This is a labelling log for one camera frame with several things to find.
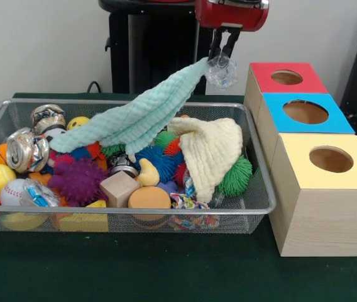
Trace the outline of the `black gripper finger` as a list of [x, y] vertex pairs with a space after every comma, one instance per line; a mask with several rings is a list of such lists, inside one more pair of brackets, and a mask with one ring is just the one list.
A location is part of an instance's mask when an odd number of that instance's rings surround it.
[[217, 28], [213, 32], [213, 38], [209, 49], [208, 61], [217, 57], [221, 53], [220, 44], [222, 40], [222, 29]]
[[222, 53], [225, 54], [228, 58], [231, 58], [235, 43], [238, 41], [239, 35], [241, 33], [241, 28], [235, 27], [224, 27], [224, 32], [229, 33], [227, 43], [222, 48]]

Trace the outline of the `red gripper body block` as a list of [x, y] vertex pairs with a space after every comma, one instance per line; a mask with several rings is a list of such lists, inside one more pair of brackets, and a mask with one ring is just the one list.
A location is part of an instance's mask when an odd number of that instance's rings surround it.
[[269, 1], [195, 1], [195, 17], [204, 28], [258, 31], [265, 23]]

